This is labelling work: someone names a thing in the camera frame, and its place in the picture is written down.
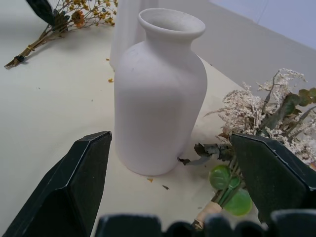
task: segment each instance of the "white vase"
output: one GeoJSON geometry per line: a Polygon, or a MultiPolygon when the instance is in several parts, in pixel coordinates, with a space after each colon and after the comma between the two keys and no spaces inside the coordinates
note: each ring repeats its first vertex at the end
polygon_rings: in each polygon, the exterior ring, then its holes
{"type": "Polygon", "coordinates": [[[142,175],[172,170],[188,144],[207,89],[191,43],[205,24],[183,12],[139,14],[146,40],[122,56],[115,73],[115,142],[119,159],[142,175]]]}
{"type": "Polygon", "coordinates": [[[158,0],[118,1],[118,14],[110,54],[110,65],[114,70],[128,48],[145,40],[145,31],[138,22],[138,14],[144,9],[153,7],[158,7],[158,0]]]}

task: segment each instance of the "table surface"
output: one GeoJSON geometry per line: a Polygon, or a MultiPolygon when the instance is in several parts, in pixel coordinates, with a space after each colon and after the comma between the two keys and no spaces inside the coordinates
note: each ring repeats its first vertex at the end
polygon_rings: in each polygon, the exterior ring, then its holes
{"type": "MultiPolygon", "coordinates": [[[[25,18],[19,12],[16,15],[2,15],[10,21],[0,25],[0,65],[20,53],[45,27],[32,13],[25,18]]],[[[106,61],[112,34],[112,27],[80,30],[45,45],[25,64],[0,69],[0,235],[77,139],[113,131],[114,84],[108,79],[114,72],[106,61]]],[[[183,158],[197,158],[194,143],[217,142],[214,136],[223,122],[216,115],[203,116],[220,108],[229,91],[240,88],[208,63],[204,65],[208,91],[183,158]]],[[[160,217],[165,229],[176,220],[193,221],[214,195],[207,175],[216,161],[206,167],[179,163],[151,183],[122,165],[114,147],[115,138],[97,218],[109,213],[150,213],[160,217]]],[[[255,208],[242,218],[223,214],[232,223],[256,220],[255,208]]]]}

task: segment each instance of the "vase opening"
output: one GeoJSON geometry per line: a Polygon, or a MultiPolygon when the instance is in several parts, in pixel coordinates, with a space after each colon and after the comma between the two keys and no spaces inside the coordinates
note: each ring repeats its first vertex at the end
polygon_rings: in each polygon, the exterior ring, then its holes
{"type": "Polygon", "coordinates": [[[193,40],[205,31],[205,24],[201,20],[171,9],[149,8],[140,12],[138,18],[148,34],[193,40]]]}

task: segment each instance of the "vase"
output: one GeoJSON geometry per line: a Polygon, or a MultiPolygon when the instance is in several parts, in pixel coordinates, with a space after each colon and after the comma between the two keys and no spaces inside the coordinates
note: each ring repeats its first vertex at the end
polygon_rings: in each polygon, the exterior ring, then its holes
{"type": "Polygon", "coordinates": [[[110,54],[110,65],[114,70],[128,48],[145,40],[145,31],[138,22],[138,14],[152,7],[158,7],[158,0],[118,1],[118,14],[110,54]]]}
{"type": "Polygon", "coordinates": [[[115,73],[115,144],[128,169],[160,175],[176,166],[206,95],[204,65],[191,51],[205,24],[162,8],[138,18],[146,40],[123,54],[115,73]]]}

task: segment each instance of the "debris on table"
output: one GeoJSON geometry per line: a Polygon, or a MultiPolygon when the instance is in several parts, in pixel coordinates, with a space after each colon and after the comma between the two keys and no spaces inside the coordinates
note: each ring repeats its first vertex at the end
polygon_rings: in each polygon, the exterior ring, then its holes
{"type": "Polygon", "coordinates": [[[191,162],[189,159],[180,159],[180,158],[178,158],[178,161],[180,161],[183,165],[186,165],[187,163],[191,162]]]}

